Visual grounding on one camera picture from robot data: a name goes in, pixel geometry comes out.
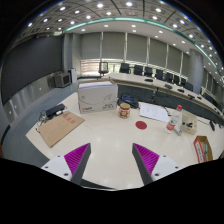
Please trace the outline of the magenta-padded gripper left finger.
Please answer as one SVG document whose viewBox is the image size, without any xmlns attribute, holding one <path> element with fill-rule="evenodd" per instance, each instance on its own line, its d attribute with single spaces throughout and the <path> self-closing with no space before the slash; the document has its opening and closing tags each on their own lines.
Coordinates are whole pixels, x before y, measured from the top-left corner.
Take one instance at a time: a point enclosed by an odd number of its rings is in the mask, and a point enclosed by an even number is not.
<svg viewBox="0 0 224 224">
<path fill-rule="evenodd" d="M 91 144 L 87 143 L 66 155 L 55 156 L 43 165 L 42 169 L 79 185 L 90 154 Z"/>
</svg>

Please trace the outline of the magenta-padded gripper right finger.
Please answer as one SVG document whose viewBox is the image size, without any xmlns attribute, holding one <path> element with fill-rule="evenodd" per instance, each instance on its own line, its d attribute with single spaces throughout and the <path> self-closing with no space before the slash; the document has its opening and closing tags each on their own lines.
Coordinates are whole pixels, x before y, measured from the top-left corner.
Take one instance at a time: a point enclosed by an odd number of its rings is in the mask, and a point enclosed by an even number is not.
<svg viewBox="0 0 224 224">
<path fill-rule="evenodd" d="M 169 156 L 158 155 L 137 143 L 134 143 L 132 146 L 132 154 L 144 185 L 164 178 L 181 169 Z"/>
</svg>

